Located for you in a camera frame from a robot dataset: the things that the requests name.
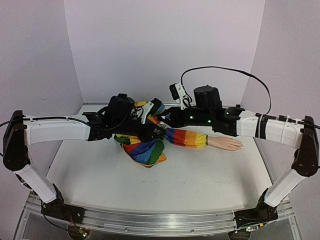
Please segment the small nail polish bottle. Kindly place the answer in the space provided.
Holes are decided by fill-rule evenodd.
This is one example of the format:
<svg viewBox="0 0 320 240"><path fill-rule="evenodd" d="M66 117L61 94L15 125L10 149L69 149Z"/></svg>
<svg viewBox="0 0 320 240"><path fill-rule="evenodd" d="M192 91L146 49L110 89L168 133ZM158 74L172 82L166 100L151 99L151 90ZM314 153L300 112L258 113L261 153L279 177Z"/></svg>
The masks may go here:
<svg viewBox="0 0 320 240"><path fill-rule="evenodd" d="M165 124L164 122L159 122L159 123L157 124L157 130L156 130L156 132L157 132L158 134L164 135L164 134L167 132L167 126L166 126L166 124Z"/></svg>

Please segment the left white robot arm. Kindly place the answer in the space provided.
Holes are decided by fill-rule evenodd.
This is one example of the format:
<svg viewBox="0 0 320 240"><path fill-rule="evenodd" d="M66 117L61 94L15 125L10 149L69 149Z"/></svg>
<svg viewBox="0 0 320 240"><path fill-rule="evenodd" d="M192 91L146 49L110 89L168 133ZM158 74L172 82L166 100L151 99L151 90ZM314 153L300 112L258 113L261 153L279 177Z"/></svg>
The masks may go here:
<svg viewBox="0 0 320 240"><path fill-rule="evenodd" d="M66 204L58 187L43 176L32 164L28 153L30 145L42 142L80 140L100 141L114 134L137 137L150 142L166 134L166 130L148 119L161 106L155 98L142 107L124 93L113 96L108 105L97 112L84 112L86 120L74 116L26 116L16 110L4 122L3 164L22 184L29 187L42 201L44 216L80 224L85 210Z"/></svg>

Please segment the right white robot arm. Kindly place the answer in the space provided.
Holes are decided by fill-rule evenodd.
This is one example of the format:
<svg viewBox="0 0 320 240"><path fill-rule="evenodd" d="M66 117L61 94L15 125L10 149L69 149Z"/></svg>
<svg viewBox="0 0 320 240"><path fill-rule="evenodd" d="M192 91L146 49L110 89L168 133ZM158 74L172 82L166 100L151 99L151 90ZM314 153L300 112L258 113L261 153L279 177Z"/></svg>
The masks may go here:
<svg viewBox="0 0 320 240"><path fill-rule="evenodd" d="M233 137L253 137L277 142L295 149L289 170L260 196L256 207L234 213L237 229L258 226L278 219L280 202L305 178L315 175L319 169L319 141L314 120L292 119L289 116L271 116L235 107L224 108L219 90L208 85L194 89L196 105L187 106L184 87L169 87L174 100L180 106L170 107L158 118L171 128L187 126L211 127L215 133Z"/></svg>

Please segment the rainbow striped cloth garment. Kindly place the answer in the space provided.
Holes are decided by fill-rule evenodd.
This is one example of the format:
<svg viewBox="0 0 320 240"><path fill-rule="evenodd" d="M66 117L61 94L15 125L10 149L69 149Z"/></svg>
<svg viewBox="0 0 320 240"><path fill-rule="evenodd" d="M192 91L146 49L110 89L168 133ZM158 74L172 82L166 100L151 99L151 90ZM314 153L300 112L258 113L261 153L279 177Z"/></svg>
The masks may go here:
<svg viewBox="0 0 320 240"><path fill-rule="evenodd" d="M121 134L116 134L114 140L133 161L146 168L151 168L167 160L163 153L164 140L173 145L191 149L200 149L208 145L208 135L174 128L167 128L165 136L149 142L141 142L136 136Z"/></svg>

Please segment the mannequin hand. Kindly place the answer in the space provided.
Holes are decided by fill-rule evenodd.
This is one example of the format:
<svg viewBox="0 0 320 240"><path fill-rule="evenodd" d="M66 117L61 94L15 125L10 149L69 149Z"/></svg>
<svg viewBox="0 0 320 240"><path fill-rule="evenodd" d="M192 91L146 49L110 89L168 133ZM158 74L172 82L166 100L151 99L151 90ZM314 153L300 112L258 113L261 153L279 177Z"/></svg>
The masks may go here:
<svg viewBox="0 0 320 240"><path fill-rule="evenodd" d="M243 147L241 141L235 140L229 137L212 137L207 138L208 145L217 149L226 150L226 151L238 151Z"/></svg>

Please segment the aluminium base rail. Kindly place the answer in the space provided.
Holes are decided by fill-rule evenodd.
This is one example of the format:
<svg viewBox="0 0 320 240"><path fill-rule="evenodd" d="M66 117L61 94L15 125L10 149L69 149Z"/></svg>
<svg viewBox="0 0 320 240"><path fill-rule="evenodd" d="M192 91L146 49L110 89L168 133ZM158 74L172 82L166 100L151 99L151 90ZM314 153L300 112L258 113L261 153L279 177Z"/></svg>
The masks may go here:
<svg viewBox="0 0 320 240"><path fill-rule="evenodd" d="M200 213L132 213L116 210L73 207L67 214L48 220L90 230L116 234L155 237L204 236L239 230L258 230L295 216L289 200L277 207L275 218L254 222L242 211L224 210Z"/></svg>

